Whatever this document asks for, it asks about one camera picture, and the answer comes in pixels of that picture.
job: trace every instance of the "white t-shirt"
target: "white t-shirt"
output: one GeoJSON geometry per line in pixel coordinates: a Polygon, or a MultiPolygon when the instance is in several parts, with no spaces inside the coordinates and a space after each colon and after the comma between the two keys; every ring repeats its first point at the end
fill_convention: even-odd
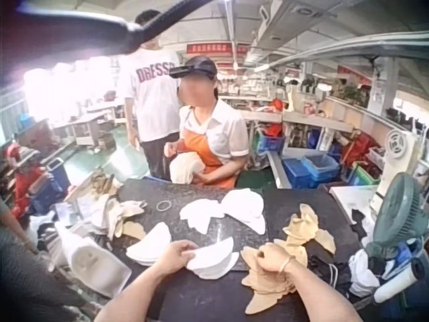
{"type": "Polygon", "coordinates": [[[184,129],[207,136],[211,152],[225,164],[232,156],[249,154],[249,137],[246,122],[241,114],[218,100],[213,113],[207,121],[199,124],[190,106],[180,109],[180,137],[184,129]]]}
{"type": "Polygon", "coordinates": [[[168,73],[179,66],[172,50],[146,50],[121,58],[118,97],[134,99],[140,141],[154,141],[179,132],[179,81],[168,73]]]}

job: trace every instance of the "black cloth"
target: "black cloth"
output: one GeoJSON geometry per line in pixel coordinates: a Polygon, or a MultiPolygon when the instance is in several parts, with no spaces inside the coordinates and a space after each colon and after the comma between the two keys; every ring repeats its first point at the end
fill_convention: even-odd
{"type": "Polygon", "coordinates": [[[11,317],[8,321],[67,322],[76,315],[64,305],[82,307],[86,301],[0,227],[0,303],[1,314],[11,317]]]}
{"type": "Polygon", "coordinates": [[[356,223],[350,225],[350,228],[357,234],[359,241],[361,241],[364,237],[367,237],[367,232],[363,229],[362,226],[362,220],[364,220],[365,215],[362,214],[362,212],[359,210],[351,209],[351,218],[353,221],[356,221],[356,223]]]}
{"type": "MultiPolygon", "coordinates": [[[[332,263],[338,270],[338,277],[335,284],[335,289],[339,291],[344,297],[348,298],[349,289],[352,285],[351,282],[351,271],[349,268],[349,263],[332,263]]],[[[330,284],[331,270],[329,268],[329,263],[326,263],[324,260],[321,260],[318,256],[311,256],[308,261],[308,268],[315,273],[321,280],[330,284]]]]}
{"type": "Polygon", "coordinates": [[[170,162],[172,159],[164,156],[164,146],[167,142],[176,142],[180,138],[179,133],[171,133],[168,136],[148,142],[140,142],[140,146],[149,164],[150,175],[154,178],[170,181],[170,162]]]}

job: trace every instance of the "worktable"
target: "worktable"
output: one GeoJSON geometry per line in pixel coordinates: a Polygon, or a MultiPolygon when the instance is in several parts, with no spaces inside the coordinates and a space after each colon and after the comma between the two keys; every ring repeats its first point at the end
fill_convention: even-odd
{"type": "MultiPolygon", "coordinates": [[[[211,219],[207,235],[201,235],[189,229],[187,222],[179,219],[179,211],[190,201],[209,198],[221,200],[227,190],[178,185],[156,182],[150,179],[125,182],[118,192],[121,201],[145,199],[148,203],[143,215],[131,219],[143,224],[146,232],[160,222],[165,221],[170,227],[173,240],[178,237],[198,243],[200,246],[212,244],[218,239],[229,237],[234,233],[234,251],[244,245],[257,247],[268,239],[285,239],[282,228],[285,227],[293,213],[298,212],[300,203],[308,203],[318,214],[320,228],[327,229],[335,238],[337,253],[332,259],[315,241],[306,244],[308,255],[317,255],[325,260],[347,261],[359,248],[357,236],[351,231],[349,223],[342,214],[335,200],[324,190],[278,190],[263,189],[262,193],[267,221],[267,234],[259,236],[247,226],[225,216],[223,219],[211,219]],[[158,213],[156,205],[162,200],[171,200],[172,208],[158,213]]],[[[113,253],[130,269],[132,282],[146,268],[126,256],[126,247],[135,240],[123,236],[113,243],[113,253]]],[[[183,270],[170,276],[160,287],[151,303],[148,317],[165,322],[188,321],[308,321],[306,310],[297,293],[283,297],[278,304],[262,313],[246,316],[245,307],[253,296],[253,291],[241,285],[247,275],[240,264],[219,280],[201,280],[197,275],[183,270]]]]}

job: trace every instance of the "dark hair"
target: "dark hair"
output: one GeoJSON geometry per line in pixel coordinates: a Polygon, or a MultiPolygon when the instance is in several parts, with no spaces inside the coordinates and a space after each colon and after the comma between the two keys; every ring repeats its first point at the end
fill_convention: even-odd
{"type": "Polygon", "coordinates": [[[138,23],[139,25],[144,25],[145,23],[151,21],[154,17],[160,14],[161,13],[158,10],[145,10],[135,18],[135,23],[138,23]]]}

